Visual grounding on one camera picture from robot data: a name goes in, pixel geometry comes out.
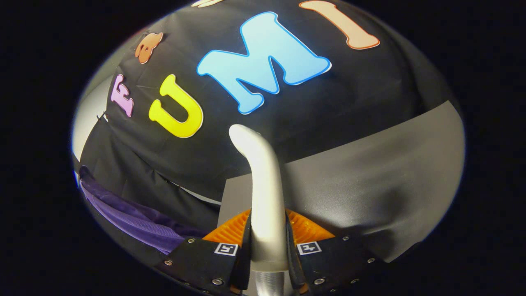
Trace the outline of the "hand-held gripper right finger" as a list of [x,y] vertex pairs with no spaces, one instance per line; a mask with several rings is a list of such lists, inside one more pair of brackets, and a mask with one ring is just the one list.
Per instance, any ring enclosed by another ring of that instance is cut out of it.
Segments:
[[387,268],[359,239],[336,236],[289,209],[286,233],[288,273],[297,296],[345,296]]

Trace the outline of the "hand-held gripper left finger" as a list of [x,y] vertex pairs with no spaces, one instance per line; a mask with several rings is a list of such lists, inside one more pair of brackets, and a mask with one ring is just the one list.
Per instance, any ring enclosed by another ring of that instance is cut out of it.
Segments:
[[242,296],[251,265],[251,210],[203,238],[186,238],[154,268],[198,294]]

